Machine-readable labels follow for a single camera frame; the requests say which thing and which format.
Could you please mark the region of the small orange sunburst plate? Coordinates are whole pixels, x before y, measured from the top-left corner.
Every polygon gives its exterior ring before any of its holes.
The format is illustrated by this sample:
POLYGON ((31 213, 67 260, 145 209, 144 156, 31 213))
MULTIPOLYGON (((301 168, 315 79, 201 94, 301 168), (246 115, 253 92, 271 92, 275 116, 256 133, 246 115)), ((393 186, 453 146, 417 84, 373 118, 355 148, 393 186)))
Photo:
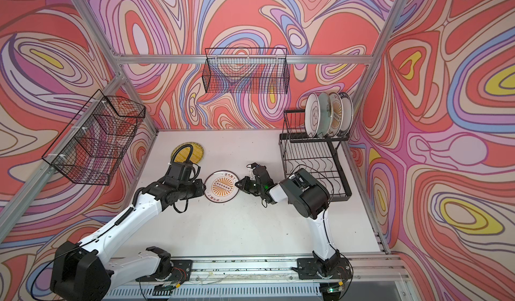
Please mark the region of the small orange sunburst plate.
POLYGON ((234 199, 240 189, 238 176, 228 170, 213 172, 205 181, 205 197, 212 203, 227 203, 234 199))

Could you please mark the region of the yellow green woven tray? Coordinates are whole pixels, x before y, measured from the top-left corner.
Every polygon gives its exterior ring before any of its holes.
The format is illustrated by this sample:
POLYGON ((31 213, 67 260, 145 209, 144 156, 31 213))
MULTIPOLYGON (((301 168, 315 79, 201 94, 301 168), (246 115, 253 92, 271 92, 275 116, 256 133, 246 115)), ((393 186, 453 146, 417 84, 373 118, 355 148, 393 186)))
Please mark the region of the yellow green woven tray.
POLYGON ((186 160, 199 164, 204 157, 204 148, 197 142, 187 142, 177 146, 171 156, 171 161, 185 162, 186 160))

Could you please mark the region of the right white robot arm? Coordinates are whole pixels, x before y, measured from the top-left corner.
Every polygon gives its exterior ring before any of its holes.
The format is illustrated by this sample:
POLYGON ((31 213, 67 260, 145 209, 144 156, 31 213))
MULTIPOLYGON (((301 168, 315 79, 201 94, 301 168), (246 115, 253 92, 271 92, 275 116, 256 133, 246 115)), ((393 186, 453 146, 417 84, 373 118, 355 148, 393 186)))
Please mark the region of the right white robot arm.
POLYGON ((284 180, 274 182, 265 166, 253 163, 248 166, 253 177, 246 176, 236 182, 240 191, 261 199, 264 207, 283 201, 295 207, 309 224, 313 238, 313 259, 319 275, 323 277, 335 270, 341 254, 331 243, 327 226, 327 210, 331 193, 315 175, 324 176, 315 168, 301 164, 284 180))

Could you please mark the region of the green rim lettered plate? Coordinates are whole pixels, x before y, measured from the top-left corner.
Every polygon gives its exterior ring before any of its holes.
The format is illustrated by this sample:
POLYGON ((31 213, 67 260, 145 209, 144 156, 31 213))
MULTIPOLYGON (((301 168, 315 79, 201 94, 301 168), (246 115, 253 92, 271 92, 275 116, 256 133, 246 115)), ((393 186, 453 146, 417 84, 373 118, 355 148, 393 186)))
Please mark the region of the green rim lettered plate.
POLYGON ((350 131, 351 124, 354 119, 354 104, 351 97, 347 93, 340 93, 342 104, 342 122, 340 127, 339 136, 343 137, 350 131))

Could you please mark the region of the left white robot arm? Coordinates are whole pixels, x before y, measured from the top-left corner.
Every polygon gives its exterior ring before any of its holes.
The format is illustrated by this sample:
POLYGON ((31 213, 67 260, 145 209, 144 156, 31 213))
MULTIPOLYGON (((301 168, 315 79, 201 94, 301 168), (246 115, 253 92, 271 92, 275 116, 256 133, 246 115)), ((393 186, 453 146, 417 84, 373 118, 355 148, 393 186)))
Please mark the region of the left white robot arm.
POLYGON ((139 188, 132 203, 119 215, 78 243, 66 241, 57 250, 50 290, 63 300, 102 300, 114 288, 149 277, 170 278, 174 265, 169 252, 156 246, 114 261, 118 249, 138 230, 180 200, 201 197, 205 185, 201 168, 190 161, 170 162, 164 176, 139 188))

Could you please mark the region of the white plate green quatrefoil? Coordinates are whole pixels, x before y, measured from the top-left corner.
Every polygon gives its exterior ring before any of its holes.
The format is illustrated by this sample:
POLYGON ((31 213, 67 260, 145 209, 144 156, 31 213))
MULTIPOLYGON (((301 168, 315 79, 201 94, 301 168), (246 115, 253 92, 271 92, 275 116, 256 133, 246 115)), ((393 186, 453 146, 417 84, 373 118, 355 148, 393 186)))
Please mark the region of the white plate green quatrefoil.
POLYGON ((304 126, 306 133, 310 138, 320 137, 321 110, 319 105, 319 97, 315 93, 311 93, 307 98, 304 110, 304 126))

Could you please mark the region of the light blue flower plate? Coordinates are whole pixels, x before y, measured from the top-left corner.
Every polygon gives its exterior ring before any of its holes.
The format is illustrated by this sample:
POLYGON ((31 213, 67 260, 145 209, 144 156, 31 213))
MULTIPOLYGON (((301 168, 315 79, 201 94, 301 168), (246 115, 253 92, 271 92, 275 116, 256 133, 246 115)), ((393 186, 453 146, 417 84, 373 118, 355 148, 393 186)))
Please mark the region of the light blue flower plate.
POLYGON ((318 135, 321 137, 325 137, 330 130, 332 116, 333 116, 333 109, 331 106, 331 101, 329 99, 329 95, 327 93, 321 93, 318 96, 319 100, 319 109, 320 109, 320 115, 319 115, 319 129, 318 129, 318 135))

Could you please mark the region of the large orange sunburst plate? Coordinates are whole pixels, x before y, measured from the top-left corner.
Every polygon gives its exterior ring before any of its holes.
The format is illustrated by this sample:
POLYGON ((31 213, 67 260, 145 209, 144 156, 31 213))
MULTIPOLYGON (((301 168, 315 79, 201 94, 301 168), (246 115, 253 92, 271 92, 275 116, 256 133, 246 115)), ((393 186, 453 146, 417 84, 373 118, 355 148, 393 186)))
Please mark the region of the large orange sunburst plate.
POLYGON ((343 105, 341 97, 337 93, 330 93, 329 100, 332 109, 331 124, 328 132, 329 137, 335 137, 341 130, 343 121, 343 105))

